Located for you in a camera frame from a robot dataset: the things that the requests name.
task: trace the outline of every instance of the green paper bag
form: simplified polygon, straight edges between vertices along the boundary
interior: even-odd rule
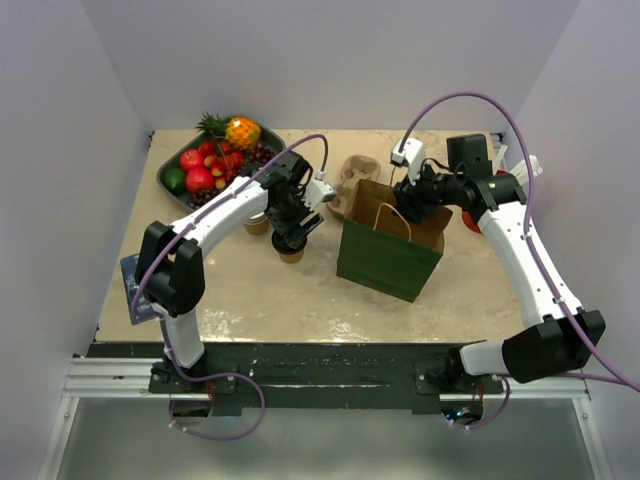
[[[413,225],[395,205],[391,187],[358,182],[346,208],[337,275],[413,302],[442,258],[452,212],[440,207]]]

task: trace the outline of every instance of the grapes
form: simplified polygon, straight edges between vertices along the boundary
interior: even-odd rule
[[[189,199],[187,200],[187,205],[194,210],[198,210],[200,207],[211,201],[218,195],[217,190],[209,189],[209,190],[201,190],[197,193],[191,194]]]
[[[275,153],[264,143],[259,143],[249,152],[249,163],[264,165],[275,156]]]

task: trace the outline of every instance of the wire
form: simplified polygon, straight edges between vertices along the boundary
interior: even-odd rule
[[[473,401],[476,399],[476,395],[478,395],[478,393],[480,393],[479,398],[480,398],[480,401],[482,402],[482,399],[484,398],[484,383],[482,382],[478,382],[478,384],[476,385],[476,388],[473,390],[473,395],[471,396],[471,400],[469,400],[469,403],[464,408],[469,408],[471,405],[473,405]]]
[[[447,171],[451,171],[451,169],[449,167],[447,167],[445,164],[440,163],[438,160],[436,160],[433,157],[427,157],[422,161],[422,166],[424,166],[424,162],[426,162],[427,160],[429,160],[430,162],[433,162],[434,164],[436,164],[438,167],[440,167],[443,170],[447,170]]]
[[[309,186],[311,178],[313,178],[313,167],[311,165],[309,165],[309,168],[307,168],[305,175],[307,175],[307,179],[304,181],[304,183],[298,185],[298,187],[296,188],[296,195],[302,193]]]
[[[538,269],[540,270],[540,273],[544,277],[545,282],[549,286],[549,290],[551,290],[551,293],[553,294],[553,296],[555,298],[559,299],[557,303],[560,306],[560,309],[562,310],[562,313],[565,315],[565,317],[567,318],[567,320],[571,324],[571,327],[573,327],[573,329],[575,330],[575,332],[578,335],[578,337],[580,338],[580,340],[585,344],[587,349],[600,362],[600,364],[605,369],[607,369],[607,371],[609,371],[609,373],[611,373],[614,377],[616,377],[616,379],[619,380],[619,382],[611,381],[613,379],[608,378],[608,377],[602,377],[602,378],[600,378],[598,380],[606,381],[608,383],[617,383],[619,385],[625,385],[625,386],[635,390],[636,392],[640,393],[640,384],[636,383],[630,377],[628,377],[627,375],[622,373],[615,365],[613,365],[611,362],[609,362],[609,360],[607,360],[604,357],[604,355],[600,352],[600,350],[598,350],[596,348],[596,346],[593,344],[593,342],[587,336],[587,334],[582,330],[582,328],[580,327],[580,324],[578,323],[578,320],[575,318],[575,316],[573,315],[571,310],[569,310],[569,307],[567,306],[567,304],[564,301],[562,301],[562,295],[560,294],[560,290],[558,289],[557,285],[553,281],[553,278],[551,277],[551,274],[547,270],[547,267],[544,265],[544,262],[542,261],[542,258],[540,257],[540,254],[538,253],[538,250],[536,249],[536,246],[533,243],[533,237],[529,233],[529,230],[530,230],[530,228],[532,226],[532,224],[531,224],[531,214],[532,214],[531,209],[533,208],[533,204],[534,204],[534,201],[535,201],[536,179],[535,179],[535,176],[533,174],[533,165],[531,163],[531,158],[529,157],[529,149],[527,148],[527,144],[524,141],[524,137],[522,135],[522,132],[518,128],[518,125],[516,124],[516,121],[511,116],[511,114],[500,103],[498,103],[496,100],[494,100],[493,98],[491,98],[488,95],[485,95],[483,93],[470,92],[470,91],[462,91],[462,92],[450,93],[448,95],[445,95],[443,97],[440,97],[440,98],[434,100],[429,105],[427,105],[424,109],[422,109],[422,111],[416,116],[416,118],[413,120],[413,122],[411,122],[411,125],[409,125],[409,128],[405,132],[404,137],[402,138],[402,143],[400,144],[400,151],[402,151],[404,149],[404,144],[406,143],[407,139],[411,135],[411,132],[416,127],[418,122],[422,119],[422,117],[424,117],[432,108],[434,108],[435,106],[439,105],[440,103],[442,103],[442,102],[444,102],[446,100],[452,99],[452,98],[457,98],[457,97],[474,97],[474,98],[479,98],[481,100],[484,100],[484,101],[490,103],[491,105],[493,105],[494,107],[496,107],[500,111],[500,113],[502,113],[502,115],[507,120],[507,122],[509,123],[509,126],[513,130],[513,133],[516,136],[516,139],[518,140],[518,144],[520,145],[520,149],[522,150],[522,154],[524,155],[524,162],[525,162],[525,166],[527,167],[527,174],[529,175],[529,187],[528,187],[528,192],[527,192],[528,201],[527,201],[527,206],[525,207],[525,212],[524,212],[523,234],[524,234],[525,242],[527,243],[527,246],[529,247],[529,251],[531,252],[531,256],[533,257],[533,260],[535,261],[536,265],[538,266]]]
[[[223,162],[224,161],[224,157],[226,157],[227,154],[224,153],[224,150],[222,150],[222,147],[220,146],[220,144],[218,142],[212,141],[211,143],[213,143],[216,146],[216,148],[218,149],[218,153],[222,154],[222,156],[220,157],[220,161]]]
[[[456,186],[460,186],[460,180],[458,180],[458,174],[462,173],[464,175],[464,172],[462,171],[462,167],[464,166],[465,166],[464,162],[460,162],[458,165],[456,165],[456,168],[453,169],[453,172],[451,172],[452,174],[451,178],[453,179]]]
[[[262,166],[256,173],[254,173],[253,176],[251,176],[251,178],[249,178],[245,183],[240,185],[238,187],[238,189],[234,193],[232,193],[232,194],[228,193],[228,194],[226,194],[226,195],[224,195],[222,197],[217,197],[209,205],[206,205],[203,208],[201,208],[200,210],[198,210],[198,214],[194,217],[193,222],[190,223],[189,225],[187,225],[185,228],[183,228],[180,232],[178,232],[176,234],[176,236],[174,238],[172,238],[171,241],[164,247],[164,249],[162,249],[162,251],[158,254],[158,256],[153,260],[153,262],[151,262],[151,265],[149,266],[148,270],[143,275],[142,280],[140,281],[140,285],[138,286],[138,290],[136,291],[136,294],[133,297],[133,301],[131,302],[132,311],[135,312],[137,315],[140,315],[141,312],[138,309],[139,304],[140,304],[140,299],[141,299],[142,294],[144,293],[145,289],[147,288],[147,284],[149,283],[149,279],[151,278],[151,275],[153,275],[153,272],[155,272],[155,270],[158,268],[158,265],[160,265],[160,262],[162,262],[164,260],[164,258],[169,254],[169,252],[173,249],[173,247],[175,247],[176,244],[180,240],[182,240],[182,238],[184,238],[184,236],[187,233],[189,233],[189,231],[193,230],[195,228],[195,226],[200,222],[200,220],[202,220],[205,216],[207,216],[213,210],[218,208],[220,205],[222,205],[226,201],[230,200],[231,198],[233,198],[238,193],[242,192],[253,181],[255,181],[264,171],[266,171],[268,168],[270,168],[275,162],[280,160],[284,155],[289,153],[291,150],[293,150],[297,146],[299,146],[299,145],[301,145],[301,144],[303,144],[305,142],[308,142],[309,140],[315,139],[315,138],[318,138],[318,139],[322,140],[322,142],[324,143],[324,158],[323,158],[322,167],[321,167],[321,171],[324,172],[324,170],[326,168],[326,165],[327,165],[327,159],[329,157],[329,142],[327,141],[327,137],[325,137],[324,135],[322,135],[320,133],[314,133],[312,135],[307,135],[306,137],[301,138],[300,140],[292,143],[291,145],[286,147],[284,150],[282,150],[280,153],[276,154],[271,160],[269,160],[264,166]],[[262,390],[260,389],[260,387],[258,386],[258,384],[255,381],[253,381],[251,378],[249,378],[249,377],[247,377],[245,375],[242,375],[240,373],[235,373],[235,372],[216,373],[216,374],[207,375],[207,376],[204,376],[204,377],[190,377],[189,375],[187,375],[184,372],[184,370],[182,370],[182,367],[178,363],[178,360],[177,360],[177,358],[175,356],[175,352],[173,351],[173,347],[171,345],[171,340],[169,339],[169,335],[168,335],[168,332],[167,332],[167,326],[166,326],[166,322],[165,322],[166,318],[160,312],[155,312],[155,316],[160,319],[160,330],[162,331],[162,338],[163,338],[164,343],[165,343],[165,345],[167,347],[167,351],[169,352],[169,358],[171,359],[171,362],[173,363],[173,366],[174,366],[176,372],[178,373],[178,375],[180,376],[180,378],[182,378],[182,379],[184,379],[184,380],[186,380],[188,382],[207,382],[209,380],[215,380],[217,378],[226,378],[226,377],[230,377],[231,376],[231,377],[239,378],[239,379],[244,380],[245,382],[249,383],[253,388],[255,388],[256,392],[258,393],[258,396],[260,397],[260,415],[258,416],[258,419],[256,420],[256,422],[251,427],[249,427],[247,430],[245,430],[244,432],[241,432],[241,433],[236,434],[236,435],[223,436],[223,435],[211,435],[211,434],[207,434],[207,433],[197,432],[195,430],[191,430],[191,429],[188,429],[188,428],[180,427],[182,429],[182,431],[186,432],[186,433],[190,433],[191,435],[195,435],[195,436],[200,437],[200,438],[207,438],[207,439],[210,439],[210,440],[236,440],[238,438],[242,438],[242,437],[245,437],[245,436],[249,435],[256,428],[258,428],[258,425],[260,425],[260,423],[262,422],[262,419],[264,418],[264,414],[265,414],[265,410],[266,410],[264,394],[263,394]],[[169,414],[170,414],[170,417],[171,417],[171,420],[172,420],[172,424],[177,424],[177,422],[175,421],[175,418],[173,416],[173,411],[170,410]]]
[[[509,383],[509,380],[507,380],[505,377],[500,377],[500,380],[502,380],[502,383],[504,384],[504,400],[502,400],[502,403],[500,404],[500,406],[495,412],[493,412],[489,417],[485,418],[484,420],[480,420],[479,422],[473,423],[471,425],[462,425],[452,420],[449,420],[449,425],[455,426],[458,428],[463,428],[465,430],[475,430],[476,428],[481,428],[481,427],[484,427],[485,425],[488,425],[489,423],[493,422],[496,418],[498,418],[500,414],[504,412],[504,409],[507,408],[507,404],[509,403],[509,398],[511,397],[511,384]]]
[[[211,400],[211,403],[213,403],[213,401],[216,398],[216,386],[211,381],[207,381],[206,385],[207,385],[207,394],[209,395],[209,400]]]

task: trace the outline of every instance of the fruit tray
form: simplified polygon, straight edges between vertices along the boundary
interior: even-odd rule
[[[258,145],[267,146],[274,154],[280,153],[285,148],[284,141],[276,135],[273,131],[265,128],[263,125],[260,125],[262,129],[260,133],[260,142]],[[165,174],[167,171],[180,168],[180,155],[184,153],[186,150],[198,149],[198,147],[205,141],[211,140],[210,135],[203,133],[198,137],[194,138],[189,144],[185,145],[182,149],[180,149],[173,157],[171,157],[164,165],[160,167],[158,173],[156,175],[156,180],[158,182],[158,186],[173,200],[177,205],[181,206],[188,212],[193,212],[194,209],[189,206],[188,201],[191,197],[189,192],[183,192],[178,195],[175,195],[173,192],[169,191],[167,187],[165,187],[163,183],[163,179],[165,178]],[[244,153],[244,162],[247,164],[249,159],[249,155],[247,152]]]

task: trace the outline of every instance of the red object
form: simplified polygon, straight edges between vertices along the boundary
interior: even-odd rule
[[[203,166],[204,157],[195,148],[182,152],[182,155],[180,155],[180,168],[185,172],[189,172],[192,168]]]
[[[217,162],[217,159],[215,155],[207,155],[206,157],[204,157],[204,166],[206,168],[211,168],[213,164],[216,162]]]
[[[505,170],[498,170],[496,172],[496,175],[504,175],[505,173],[508,172],[506,172]],[[469,215],[469,212],[462,212],[462,223],[464,223],[472,232],[480,234],[482,233],[480,231],[480,227],[478,227],[478,225],[471,219],[471,215]]]
[[[194,167],[189,170],[185,183],[189,193],[197,193],[215,186],[213,175],[204,167]]]
[[[240,150],[236,150],[235,152],[231,152],[231,155],[229,155],[229,156],[233,159],[233,166],[235,168],[244,167],[244,155],[242,154],[242,152]]]
[[[233,150],[233,148],[231,147],[231,144],[226,140],[220,142],[218,146],[222,149],[225,155],[229,155]]]
[[[198,150],[200,150],[200,153],[204,158],[207,158],[209,155],[215,155],[215,152],[216,152],[215,149],[216,149],[216,146],[213,144],[213,142],[207,141],[207,142],[202,142]]]
[[[216,178],[216,188],[222,190],[227,187],[227,181],[223,177]]]
[[[232,168],[231,170],[226,171],[226,173],[224,174],[224,179],[227,181],[227,183],[231,183],[237,176],[238,171],[235,168]]]
[[[214,177],[224,177],[224,168],[219,163],[214,163],[211,167],[211,175]]]
[[[231,155],[225,155],[222,157],[221,162],[225,170],[231,170],[233,168],[233,157]]]

